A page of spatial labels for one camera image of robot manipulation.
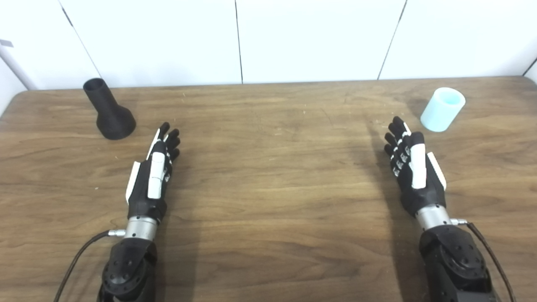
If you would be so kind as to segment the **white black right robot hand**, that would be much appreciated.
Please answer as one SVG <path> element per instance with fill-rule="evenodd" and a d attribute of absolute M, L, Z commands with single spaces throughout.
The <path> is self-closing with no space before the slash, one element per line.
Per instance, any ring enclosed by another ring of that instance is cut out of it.
<path fill-rule="evenodd" d="M 391 171 L 401 191 L 401 204 L 411 216 L 426 206 L 445 208 L 446 181 L 432 152 L 426 151 L 422 132 L 412 132 L 399 116 L 384 136 Z"/>

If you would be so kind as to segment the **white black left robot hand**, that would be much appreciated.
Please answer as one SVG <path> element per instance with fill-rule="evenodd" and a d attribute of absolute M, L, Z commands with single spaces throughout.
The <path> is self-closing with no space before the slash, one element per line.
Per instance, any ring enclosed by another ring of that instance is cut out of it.
<path fill-rule="evenodd" d="M 180 131 L 164 122 L 156 131 L 144 161 L 134 162 L 126 190 L 127 218 L 148 217 L 158 224 L 167 211 L 165 195 L 180 156 Z"/>

